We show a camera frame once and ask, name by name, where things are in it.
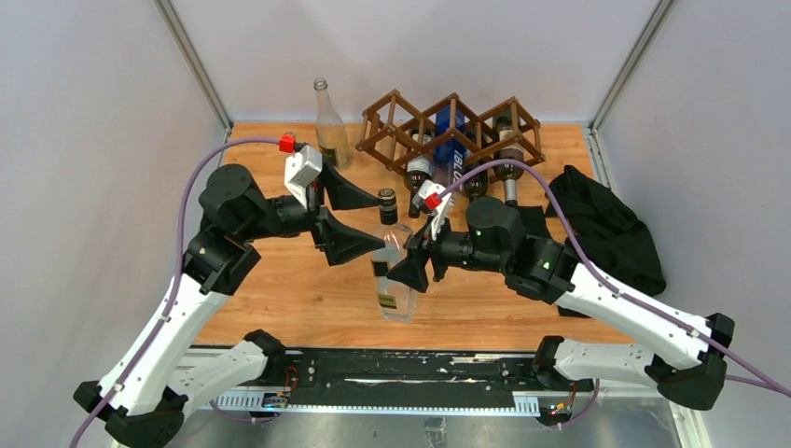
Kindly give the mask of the clear whisky bottle black label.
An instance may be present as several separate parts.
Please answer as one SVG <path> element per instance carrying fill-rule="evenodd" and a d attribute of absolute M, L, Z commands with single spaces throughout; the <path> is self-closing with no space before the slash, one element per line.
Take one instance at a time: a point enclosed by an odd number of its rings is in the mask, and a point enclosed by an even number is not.
<path fill-rule="evenodd" d="M 403 283 L 390 280 L 387 274 L 407 256 L 406 242 L 412 230 L 398 221 L 396 192 L 380 189 L 378 192 L 380 226 L 375 235 L 384 247 L 371 254 L 370 262 L 376 281 L 376 300 L 382 317 L 390 320 L 411 321 L 417 304 L 417 292 Z"/>

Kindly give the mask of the clear bottle with dark label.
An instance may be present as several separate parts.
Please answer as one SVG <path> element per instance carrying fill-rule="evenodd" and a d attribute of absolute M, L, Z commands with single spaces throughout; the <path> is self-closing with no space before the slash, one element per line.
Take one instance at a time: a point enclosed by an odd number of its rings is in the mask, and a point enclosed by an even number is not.
<path fill-rule="evenodd" d="M 315 127 L 318 146 L 332 166 L 338 171 L 345 170 L 352 163 L 345 124 L 331 102 L 327 81 L 317 78 L 313 88 L 317 103 Z"/>

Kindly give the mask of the blue square bottle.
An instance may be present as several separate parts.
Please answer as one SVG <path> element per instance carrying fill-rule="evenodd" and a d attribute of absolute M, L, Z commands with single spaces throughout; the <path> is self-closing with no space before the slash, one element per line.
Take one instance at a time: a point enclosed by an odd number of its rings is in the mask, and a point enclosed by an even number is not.
<path fill-rule="evenodd" d="M 451 108 L 445 106 L 436 113 L 435 136 L 444 134 L 451 125 Z M 464 173 L 465 147 L 451 138 L 433 149 L 433 181 L 444 187 L 458 180 Z"/>

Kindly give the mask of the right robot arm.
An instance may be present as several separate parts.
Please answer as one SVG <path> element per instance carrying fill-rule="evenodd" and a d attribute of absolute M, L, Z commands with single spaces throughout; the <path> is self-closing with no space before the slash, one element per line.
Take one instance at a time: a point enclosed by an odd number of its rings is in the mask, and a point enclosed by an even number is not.
<path fill-rule="evenodd" d="M 389 269 L 388 279 L 425 292 L 427 264 L 436 281 L 450 267 L 500 273 L 522 297 L 595 318 L 633 339 L 611 344 L 544 337 L 532 362 L 541 387 L 602 379 L 653 387 L 693 410 L 714 407 L 726 381 L 724 351 L 735 327 L 730 317 L 692 315 L 654 301 L 585 265 L 570 247 L 532 235 L 518 209 L 498 199 L 473 201 L 465 221 L 468 230 L 461 232 L 428 218 L 407 242 L 406 257 Z"/>

